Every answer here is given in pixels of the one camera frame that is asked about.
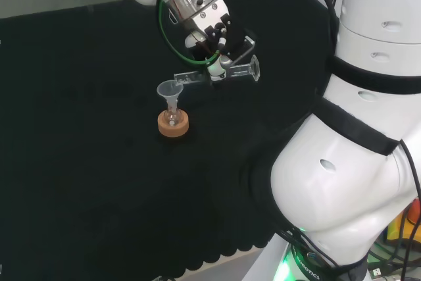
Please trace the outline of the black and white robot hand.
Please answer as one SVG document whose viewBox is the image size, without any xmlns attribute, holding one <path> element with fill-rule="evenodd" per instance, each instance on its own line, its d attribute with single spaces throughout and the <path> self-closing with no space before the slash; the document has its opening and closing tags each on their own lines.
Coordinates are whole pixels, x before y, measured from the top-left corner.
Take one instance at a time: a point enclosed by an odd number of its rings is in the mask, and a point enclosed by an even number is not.
<svg viewBox="0 0 421 281">
<path fill-rule="evenodd" d="M 256 41 L 229 13 L 224 0 L 212 0 L 185 22 L 190 31 L 185 46 L 193 55 L 192 63 L 201 69 L 175 74 L 177 86 L 242 76 L 260 79 Z"/>
</svg>

